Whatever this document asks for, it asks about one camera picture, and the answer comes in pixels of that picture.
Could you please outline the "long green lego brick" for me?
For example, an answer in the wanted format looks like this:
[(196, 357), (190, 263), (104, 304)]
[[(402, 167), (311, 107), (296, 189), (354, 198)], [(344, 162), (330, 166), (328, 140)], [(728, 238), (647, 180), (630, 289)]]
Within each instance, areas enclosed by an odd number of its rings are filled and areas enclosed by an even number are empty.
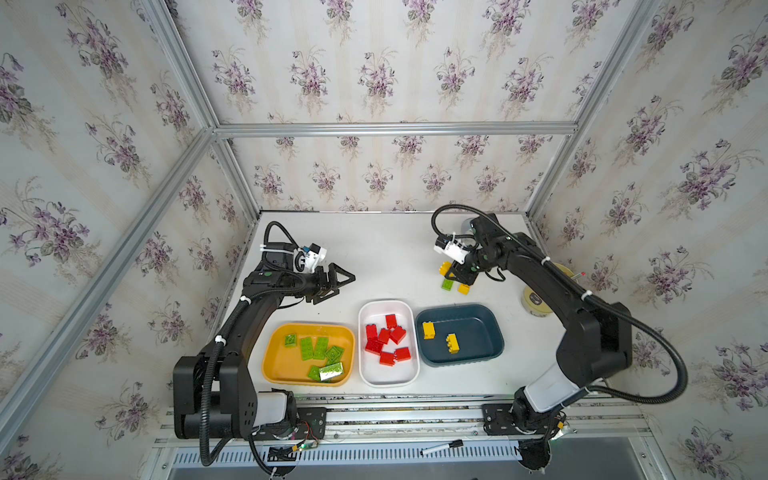
[(314, 359), (314, 344), (312, 337), (300, 338), (299, 348), (302, 361), (310, 361)]

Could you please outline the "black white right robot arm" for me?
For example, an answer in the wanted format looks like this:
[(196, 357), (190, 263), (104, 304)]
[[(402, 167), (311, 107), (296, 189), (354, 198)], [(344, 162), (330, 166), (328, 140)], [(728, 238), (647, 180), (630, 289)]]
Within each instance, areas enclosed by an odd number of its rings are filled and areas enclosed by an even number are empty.
[[(634, 318), (623, 304), (608, 303), (578, 285), (532, 238), (509, 231), (494, 214), (460, 204), (458, 210), (473, 216), (468, 232), (443, 232), (437, 220), (451, 208), (437, 208), (430, 219), (436, 251), (452, 261), (446, 279), (471, 286), (481, 273), (508, 272), (543, 300), (564, 329), (554, 364), (514, 395), (508, 416), (517, 431), (548, 436), (563, 409), (592, 392), (645, 405), (670, 403), (685, 393), (688, 368), (661, 333)], [(635, 330), (653, 339), (670, 357), (676, 380), (668, 391), (643, 396), (603, 385), (603, 380), (632, 365)]]

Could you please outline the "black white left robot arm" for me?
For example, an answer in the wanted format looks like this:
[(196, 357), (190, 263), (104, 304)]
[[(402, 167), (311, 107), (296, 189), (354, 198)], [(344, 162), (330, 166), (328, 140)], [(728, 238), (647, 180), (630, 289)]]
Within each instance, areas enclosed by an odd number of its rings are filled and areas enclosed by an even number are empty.
[(317, 244), (302, 247), (291, 235), (283, 242), (271, 240), (275, 229), (287, 230), (277, 221), (266, 225), (261, 259), (214, 338), (198, 354), (181, 357), (172, 372), (175, 435), (198, 441), (205, 467), (232, 440), (253, 443), (264, 430), (290, 436), (301, 427), (292, 392), (257, 391), (249, 372), (252, 351), (285, 298), (317, 305), (356, 279), (335, 263), (324, 266), (326, 251)]

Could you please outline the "small white alarm clock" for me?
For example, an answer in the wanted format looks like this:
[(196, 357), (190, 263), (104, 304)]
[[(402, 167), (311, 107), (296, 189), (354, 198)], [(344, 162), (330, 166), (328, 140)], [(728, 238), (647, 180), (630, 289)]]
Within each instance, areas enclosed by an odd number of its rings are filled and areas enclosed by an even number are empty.
[(467, 218), (462, 222), (461, 229), (463, 233), (474, 233), (474, 226), (473, 226), (473, 220), (471, 218)]

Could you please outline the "dark teal plastic tray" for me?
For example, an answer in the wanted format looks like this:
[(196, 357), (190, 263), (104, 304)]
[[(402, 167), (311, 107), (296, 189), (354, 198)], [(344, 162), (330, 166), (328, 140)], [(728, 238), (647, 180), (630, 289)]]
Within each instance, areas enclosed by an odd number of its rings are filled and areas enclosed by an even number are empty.
[[(436, 336), (423, 338), (422, 324), (432, 322)], [(425, 309), (415, 319), (418, 346), (423, 361), (430, 367), (476, 363), (500, 356), (505, 347), (503, 335), (493, 312), (481, 304), (461, 304)], [(446, 337), (455, 333), (460, 346), (450, 354)]]

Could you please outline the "yellow pen cup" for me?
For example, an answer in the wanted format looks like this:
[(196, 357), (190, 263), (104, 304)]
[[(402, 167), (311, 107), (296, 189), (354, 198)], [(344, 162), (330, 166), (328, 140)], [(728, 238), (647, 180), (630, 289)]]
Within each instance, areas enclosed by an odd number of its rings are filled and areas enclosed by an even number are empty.
[[(559, 263), (556, 263), (556, 266), (565, 274), (568, 274), (574, 281), (578, 281), (585, 275), (582, 271), (572, 271), (569, 267)], [(536, 317), (544, 318), (553, 313), (553, 310), (528, 285), (525, 286), (522, 292), (521, 303), (531, 315)]]

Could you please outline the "white plastic tray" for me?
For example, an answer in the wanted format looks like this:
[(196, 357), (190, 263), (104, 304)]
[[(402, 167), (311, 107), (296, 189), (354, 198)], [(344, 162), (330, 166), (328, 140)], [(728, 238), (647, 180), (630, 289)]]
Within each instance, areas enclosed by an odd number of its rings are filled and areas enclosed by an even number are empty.
[[(394, 314), (398, 326), (407, 331), (406, 337), (396, 345), (391, 340), (383, 345), (382, 352), (395, 352), (396, 349), (408, 347), (412, 358), (407, 361), (397, 362), (394, 366), (385, 366), (379, 363), (379, 356), (365, 351), (367, 343), (365, 328), (374, 324), (379, 331), (386, 327), (385, 316)], [(400, 387), (413, 383), (421, 370), (420, 356), (418, 352), (418, 332), (414, 323), (412, 309), (400, 300), (378, 300), (366, 303), (358, 315), (359, 337), (359, 371), (363, 381), (371, 387), (388, 388)]]

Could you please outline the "yellow plastic tray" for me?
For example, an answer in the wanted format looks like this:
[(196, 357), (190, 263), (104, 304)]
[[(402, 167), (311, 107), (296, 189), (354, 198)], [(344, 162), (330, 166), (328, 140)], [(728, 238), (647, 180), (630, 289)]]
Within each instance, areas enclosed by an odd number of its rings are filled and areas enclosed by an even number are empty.
[[(295, 333), (298, 344), (293, 348), (284, 346), (284, 338), (287, 334)], [(315, 346), (318, 337), (329, 339), (329, 348), (336, 345), (344, 349), (341, 363), (344, 367), (344, 375), (327, 382), (315, 382), (308, 378), (311, 366), (322, 368), (327, 360), (302, 361), (299, 348), (299, 339), (312, 337)], [(337, 324), (323, 323), (286, 323), (279, 326), (272, 334), (262, 361), (262, 374), (264, 378), (274, 384), (302, 385), (302, 386), (340, 386), (349, 378), (354, 366), (354, 350), (356, 336), (348, 328)]]

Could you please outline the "black marker pen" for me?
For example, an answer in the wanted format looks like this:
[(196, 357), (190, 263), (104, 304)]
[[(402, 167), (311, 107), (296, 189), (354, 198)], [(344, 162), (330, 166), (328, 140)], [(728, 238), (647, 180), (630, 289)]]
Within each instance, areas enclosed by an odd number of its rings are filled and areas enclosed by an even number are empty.
[(431, 455), (436, 455), (439, 452), (447, 451), (450, 449), (461, 448), (463, 446), (464, 446), (464, 442), (461, 439), (457, 439), (457, 440), (439, 444), (433, 447), (421, 449), (419, 452), (419, 455), (422, 457), (427, 457)]

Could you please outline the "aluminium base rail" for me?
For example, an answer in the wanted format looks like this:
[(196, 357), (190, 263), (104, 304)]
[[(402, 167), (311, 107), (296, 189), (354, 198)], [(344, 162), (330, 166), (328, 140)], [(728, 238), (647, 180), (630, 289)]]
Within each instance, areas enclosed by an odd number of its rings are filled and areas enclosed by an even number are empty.
[[(265, 466), (285, 477), (320, 466), (454, 464), (547, 459), (564, 463), (576, 442), (581, 460), (627, 466), (642, 479), (667, 479), (664, 461), (640, 408), (625, 400), (589, 394), (566, 407), (548, 436), (523, 434), (510, 423), (511, 401), (501, 396), (305, 396), (301, 427), (288, 438), (268, 430), (248, 444), (229, 443), (217, 468)], [(422, 457), (421, 449), (461, 439), (464, 446)]]

